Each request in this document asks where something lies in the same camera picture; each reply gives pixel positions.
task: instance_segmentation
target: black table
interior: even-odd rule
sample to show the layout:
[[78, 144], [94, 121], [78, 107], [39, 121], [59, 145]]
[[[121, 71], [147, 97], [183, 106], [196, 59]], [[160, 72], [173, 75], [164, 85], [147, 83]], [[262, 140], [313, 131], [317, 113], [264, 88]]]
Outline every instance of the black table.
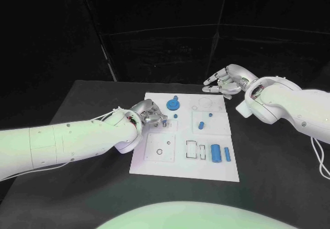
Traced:
[[[76, 81], [52, 123], [130, 108], [146, 92], [200, 94], [200, 85]], [[241, 182], [128, 173], [133, 153], [112, 148], [65, 167], [20, 176], [0, 206], [0, 228], [95, 228], [131, 209], [166, 201], [229, 205], [303, 229], [330, 228], [330, 182], [319, 173], [308, 136], [285, 120], [245, 119], [226, 100]], [[323, 144], [326, 160], [330, 145]]]

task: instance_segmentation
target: white board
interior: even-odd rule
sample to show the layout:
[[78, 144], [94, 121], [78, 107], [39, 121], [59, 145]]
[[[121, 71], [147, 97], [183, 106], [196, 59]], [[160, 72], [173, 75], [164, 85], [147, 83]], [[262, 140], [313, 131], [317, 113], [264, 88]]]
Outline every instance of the white board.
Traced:
[[[166, 103], [174, 96], [180, 108], [170, 111]], [[223, 96], [146, 93], [144, 98], [156, 102], [169, 121], [164, 127], [163, 124], [144, 127], [130, 173], [239, 182]], [[221, 146], [221, 163], [212, 162], [213, 144]], [[231, 162], [225, 158], [225, 147], [229, 148]]]

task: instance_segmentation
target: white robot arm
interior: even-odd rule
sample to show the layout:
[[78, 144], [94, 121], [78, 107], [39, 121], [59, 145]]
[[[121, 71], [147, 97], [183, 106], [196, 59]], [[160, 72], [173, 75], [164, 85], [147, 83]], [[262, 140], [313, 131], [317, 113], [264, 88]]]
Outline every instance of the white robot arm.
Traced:
[[88, 121], [0, 131], [0, 181], [27, 170], [101, 155], [112, 146], [123, 154], [130, 152], [146, 123], [166, 119], [147, 99], [130, 110], [114, 109]]
[[205, 92], [231, 95], [245, 91], [245, 100], [236, 110], [246, 118], [252, 114], [268, 124], [280, 118], [310, 137], [330, 144], [330, 93], [303, 90], [281, 77], [258, 78], [244, 67], [231, 64], [205, 81], [218, 80], [218, 86], [203, 87]]

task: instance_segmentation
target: small blue piece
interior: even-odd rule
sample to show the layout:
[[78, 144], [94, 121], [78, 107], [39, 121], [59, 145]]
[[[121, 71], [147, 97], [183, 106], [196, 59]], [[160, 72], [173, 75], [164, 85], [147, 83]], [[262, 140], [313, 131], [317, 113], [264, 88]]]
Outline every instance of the small blue piece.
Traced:
[[166, 107], [170, 111], [176, 111], [180, 108], [180, 103], [177, 101], [177, 96], [172, 100], [169, 100]]
[[200, 122], [197, 128], [202, 130], [203, 127], [205, 127], [205, 122]]
[[210, 146], [210, 153], [212, 153], [212, 162], [215, 163], [222, 162], [221, 146], [218, 144], [213, 144]]
[[225, 159], [226, 161], [232, 161], [228, 147], [225, 147]]

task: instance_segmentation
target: blue cylinder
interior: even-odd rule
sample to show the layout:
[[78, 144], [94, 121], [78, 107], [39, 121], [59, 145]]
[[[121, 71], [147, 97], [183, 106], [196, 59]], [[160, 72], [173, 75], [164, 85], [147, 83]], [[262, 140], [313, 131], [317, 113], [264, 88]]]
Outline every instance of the blue cylinder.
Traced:
[[203, 127], [205, 127], [205, 122], [200, 122], [197, 128], [202, 130]]
[[232, 161], [228, 147], [225, 147], [225, 159], [226, 161]]
[[167, 101], [166, 107], [170, 111], [176, 111], [180, 108], [180, 103], [177, 99], [177, 96], [174, 96], [174, 98]]
[[218, 144], [213, 144], [210, 146], [210, 153], [212, 153], [212, 162], [215, 163], [222, 162], [221, 146]]

